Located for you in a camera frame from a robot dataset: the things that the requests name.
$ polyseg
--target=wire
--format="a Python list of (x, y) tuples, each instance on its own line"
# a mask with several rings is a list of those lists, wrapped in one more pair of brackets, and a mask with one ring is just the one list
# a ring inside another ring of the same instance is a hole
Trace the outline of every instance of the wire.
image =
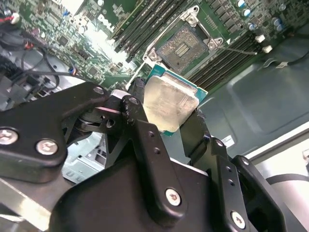
[(303, 33), (294, 33), (290, 32), (288, 34), (289, 37), (299, 38), (299, 39), (309, 39), (309, 34), (303, 34)]
[(73, 63), (73, 60), (67, 55), (65, 54), (65, 52), (61, 51), (59, 48), (56, 48), (56, 47), (53, 47), (53, 46), (50, 46), (50, 45), (42, 45), (32, 39), (29, 39), (29, 38), (24, 38), (22, 36), (19, 36), (19, 35), (14, 35), (14, 34), (11, 34), (11, 33), (8, 33), (2, 29), (0, 29), (0, 32), (1, 33), (4, 33), (6, 35), (9, 35), (9, 36), (12, 36), (12, 37), (15, 37), (15, 38), (18, 38), (18, 39), (21, 39), (23, 41), (26, 41), (26, 42), (30, 42), (32, 44), (34, 44), (36, 47), (40, 47), (40, 48), (47, 48), (47, 49), (51, 49), (51, 50), (56, 50), (58, 51), (59, 53), (61, 53), (69, 62), (70, 62), (70, 65), (72, 68), (75, 69), (75, 66), (74, 66), (74, 63)]
[(5, 18), (0, 18), (0, 23), (11, 21), (12, 19), (14, 19), (13, 16), (5, 17)]
[(219, 47), (219, 48), (223, 50), (227, 50), (227, 51), (238, 52), (238, 53), (252, 55), (252, 56), (256, 56), (258, 54), (257, 52), (246, 52), (246, 51), (242, 51), (242, 50), (238, 50), (238, 49), (234, 49), (230, 47)]
[(298, 59), (296, 59), (296, 60), (294, 60), (294, 61), (288, 62), (288, 65), (290, 65), (290, 66), (291, 66), (291, 65), (295, 65), (295, 64), (298, 64), (298, 63), (300, 63), (300, 62), (306, 60), (306, 59), (308, 58), (308, 54), (309, 54), (309, 51), (306, 52), (305, 55), (303, 55), (301, 58), (298, 58)]
[(293, 65), (296, 65), (296, 64), (299, 64), (303, 61), (305, 61), (306, 59), (308, 59), (308, 56), (309, 55), (309, 51), (306, 52), (302, 57), (296, 59), (296, 60), (293, 60), (293, 61), (278, 61), (278, 60), (274, 60), (272, 61), (270, 64), (266, 65), (266, 62), (264, 63), (263, 67), (264, 68), (267, 68), (268, 66), (276, 66), (277, 69), (282, 69), (286, 66), (293, 66)]
[[(47, 52), (45, 51), (45, 50), (43, 50), (43, 58), (44, 58), (44, 61), (45, 61), (45, 63), (46, 63), (46, 65), (48, 66), (48, 68), (50, 69), (50, 71), (52, 71), (53, 73), (55, 73), (56, 71), (55, 71), (55, 69), (52, 67), (52, 65), (50, 64), (50, 62), (49, 62), (49, 60), (47, 59)], [(55, 87), (52, 87), (52, 88), (47, 88), (47, 89), (49, 89), (49, 90), (54, 90), (54, 89), (56, 89), (58, 86), (59, 86), (59, 84), (60, 84), (60, 78), (59, 78), (59, 76), (58, 75), (54, 75), (54, 77), (55, 77), (55, 81), (56, 81), (56, 86)]]
[(54, 76), (54, 75), (58, 75), (58, 76), (71, 76), (71, 77), (75, 77), (77, 79), (83, 80), (83, 81), (87, 81), (89, 82), (89, 80), (87, 80), (86, 78), (83, 78), (81, 76), (77, 76), (77, 75), (73, 75), (70, 74), (68, 72), (39, 72), (39, 71), (25, 71), (28, 74), (36, 74), (36, 75), (44, 75), (44, 76)]
[(16, 73), (16, 74), (14, 74), (13, 76), (11, 76), (9, 79), (11, 79), (12, 80), (12, 86), (16, 83), (16, 82), (18, 82), (19, 80), (20, 80), (20, 78), (24, 75), (24, 73), (25, 72), (27, 72), (27, 71), (31, 71), (31, 70), (33, 70), (33, 69), (35, 69), (35, 68), (37, 68), (39, 65), (41, 65), (43, 62), (44, 62), (44, 59), (42, 58), (36, 65), (34, 65), (32, 68), (29, 68), (29, 69), (27, 69), (27, 70), (25, 70), (25, 57), (26, 57), (26, 54), (27, 54), (27, 52), (29, 52), (30, 50), (26, 50), (24, 53), (23, 53), (23, 55), (22, 55), (22, 57), (21, 57), (21, 67), (22, 67), (22, 71), (21, 72), (18, 72), (18, 73)]

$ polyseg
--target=black cable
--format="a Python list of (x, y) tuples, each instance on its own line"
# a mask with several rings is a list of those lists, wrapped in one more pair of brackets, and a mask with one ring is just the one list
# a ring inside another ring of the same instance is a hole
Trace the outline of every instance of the black cable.
[[(46, 52), (44, 49), (42, 50), (42, 52), (43, 52), (43, 58), (44, 58), (44, 61), (45, 61), (46, 65), (48, 66), (48, 68), (50, 69), (50, 71), (52, 71), (53, 73), (55, 73), (55, 72), (56, 72), (55, 69), (52, 67), (52, 65), (50, 64), (50, 62), (49, 62), (49, 60), (48, 60), (48, 58), (47, 58), (47, 52)], [(48, 90), (54, 90), (54, 89), (56, 89), (56, 88), (59, 86), (59, 84), (60, 84), (60, 78), (59, 78), (59, 76), (58, 76), (58, 75), (54, 75), (54, 77), (55, 77), (56, 86), (55, 86), (55, 87), (52, 87), (52, 88), (46, 87)]]
[(301, 63), (302, 61), (306, 60), (308, 58), (308, 54), (309, 54), (309, 51), (305, 53), (305, 55), (303, 55), (301, 58), (298, 58), (294, 61), (290, 61), (288, 62), (288, 65), (291, 66), (291, 65), (295, 65), (295, 64), (299, 64)]
[(56, 48), (56, 47), (53, 47), (53, 46), (50, 46), (50, 45), (42, 45), (42, 44), (40, 44), (40, 43), (38, 43), (38, 42), (36, 42), (32, 39), (24, 38), (24, 37), (19, 36), (19, 35), (14, 35), (14, 34), (8, 33), (8, 32), (1, 30), (1, 29), (0, 29), (0, 32), (4, 33), (6, 35), (12, 36), (12, 37), (21, 39), (23, 41), (30, 42), (30, 43), (34, 44), (36, 47), (54, 49), (54, 50), (58, 51), (59, 53), (61, 53), (70, 62), (70, 65), (72, 66), (72, 68), (75, 68), (73, 60), (67, 54), (65, 54), (63, 51), (61, 51), (59, 48)]
[(24, 51), (22, 57), (21, 57), (21, 69), (22, 71), (21, 72), (17, 72), (16, 74), (14, 74), (13, 76), (11, 76), (9, 79), (12, 80), (12, 86), (18, 82), (18, 80), (20, 80), (20, 78), (23, 76), (23, 74), (26, 72), (26, 71), (31, 71), (35, 68), (37, 68), (39, 65), (41, 65), (43, 62), (44, 62), (44, 59), (42, 58), (36, 65), (34, 65), (32, 68), (29, 68), (27, 70), (25, 70), (25, 58), (26, 58), (26, 55), (27, 53), (29, 52), (30, 50), (26, 50)]
[(86, 78), (83, 78), (81, 76), (77, 76), (77, 75), (73, 75), (70, 74), (68, 72), (39, 72), (39, 71), (25, 71), (28, 74), (36, 74), (36, 75), (44, 75), (44, 76), (54, 76), (54, 75), (59, 75), (59, 76), (71, 76), (71, 77), (75, 77), (77, 79), (83, 80), (83, 81), (87, 81), (89, 82), (89, 80), (87, 80)]
[(293, 66), (293, 65), (296, 65), (296, 64), (299, 64), (303, 61), (305, 61), (309, 56), (309, 51), (306, 52), (302, 57), (296, 59), (296, 60), (293, 60), (293, 61), (278, 61), (278, 60), (274, 60), (272, 61), (270, 64), (268, 64), (266, 67), (268, 66), (276, 66), (278, 68), (284, 68), (286, 66)]
[(290, 33), (290, 37), (298, 38), (298, 39), (306, 39), (309, 40), (309, 34), (303, 34), (303, 33)]

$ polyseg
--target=white connector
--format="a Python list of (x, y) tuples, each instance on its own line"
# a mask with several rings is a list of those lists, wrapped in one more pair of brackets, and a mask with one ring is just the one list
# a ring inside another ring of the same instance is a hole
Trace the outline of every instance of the white connector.
[(263, 47), (262, 48), (263, 52), (265, 53), (269, 53), (271, 50), (272, 50), (272, 46), (271, 45), (268, 45), (266, 47)]
[(14, 13), (12, 14), (12, 17), (13, 17), (13, 19), (11, 20), (11, 24), (16, 24), (16, 23), (19, 22), (19, 20), (20, 20), (20, 15), (19, 15), (19, 13), (14, 12)]
[(259, 36), (256, 36), (255, 40), (258, 42), (258, 43), (261, 43), (265, 40), (265, 36), (264, 35), (259, 35)]

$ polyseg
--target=silver screw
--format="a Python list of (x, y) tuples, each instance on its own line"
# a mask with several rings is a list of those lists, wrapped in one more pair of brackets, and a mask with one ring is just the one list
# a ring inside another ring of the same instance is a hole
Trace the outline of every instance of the silver screw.
[(284, 11), (286, 9), (286, 5), (285, 4), (281, 4), (279, 7), (280, 11)]
[(57, 152), (57, 144), (49, 139), (43, 139), (36, 145), (37, 151), (42, 155), (53, 155)]
[(136, 104), (136, 105), (139, 104), (139, 102), (138, 102), (135, 98), (130, 98), (129, 100), (130, 100), (130, 102), (132, 102), (133, 104)]
[(224, 146), (224, 144), (220, 140), (217, 139), (216, 142), (219, 146)]
[(249, 162), (245, 158), (241, 158), (242, 162), (246, 165), (249, 165)]
[(168, 199), (169, 203), (173, 206), (178, 206), (180, 205), (181, 198), (175, 190), (169, 188), (165, 192), (166, 198)]
[(245, 223), (245, 220), (242, 218), (242, 216), (235, 212), (235, 211), (232, 211), (231, 212), (231, 217), (233, 219), (233, 222), (241, 229), (244, 229), (246, 227), (246, 223)]
[(154, 53), (154, 52), (151, 53), (151, 54), (150, 54), (150, 58), (151, 58), (151, 59), (156, 59), (156, 58), (157, 58), (156, 53)]
[(2, 129), (0, 130), (0, 145), (10, 145), (15, 143), (18, 139), (18, 134), (14, 130)]
[(214, 43), (213, 42), (210, 42), (208, 44), (208, 48), (211, 50), (211, 49), (214, 49)]
[(100, 87), (95, 87), (93, 90), (94, 90), (96, 93), (98, 93), (98, 94), (104, 94), (103, 89), (100, 88)]

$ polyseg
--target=black mechanical bracket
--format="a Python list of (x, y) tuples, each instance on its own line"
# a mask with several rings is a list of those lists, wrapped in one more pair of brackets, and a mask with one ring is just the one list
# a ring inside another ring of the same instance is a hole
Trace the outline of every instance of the black mechanical bracket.
[[(158, 224), (172, 227), (185, 216), (188, 203), (160, 133), (154, 124), (148, 123), (138, 99), (124, 96), (120, 106), (120, 111), (124, 114), (125, 130), (119, 139), (107, 136), (106, 168), (123, 158), (122, 151), (131, 143), (134, 147), (132, 154), (136, 155), (139, 165), (148, 212)], [(179, 195), (181, 199), (179, 204), (172, 205), (168, 201), (166, 194), (169, 189)]]
[(245, 157), (232, 160), (242, 180), (246, 210), (259, 231), (306, 231), (275, 190), (263, 178), (256, 167)]
[(229, 161), (224, 144), (210, 136), (202, 112), (195, 110), (180, 131), (191, 164), (211, 177), (214, 227), (219, 231), (254, 231), (249, 227), (237, 169)]
[(211, 177), (212, 203), (220, 203), (212, 206), (214, 227), (220, 231), (306, 231), (249, 160), (243, 156), (232, 160), (227, 155), (225, 145), (210, 136), (205, 120), (197, 109), (180, 131), (191, 165)]
[(0, 113), (0, 176), (34, 183), (53, 180), (67, 157), (64, 135), (78, 116), (109, 98), (84, 83)]

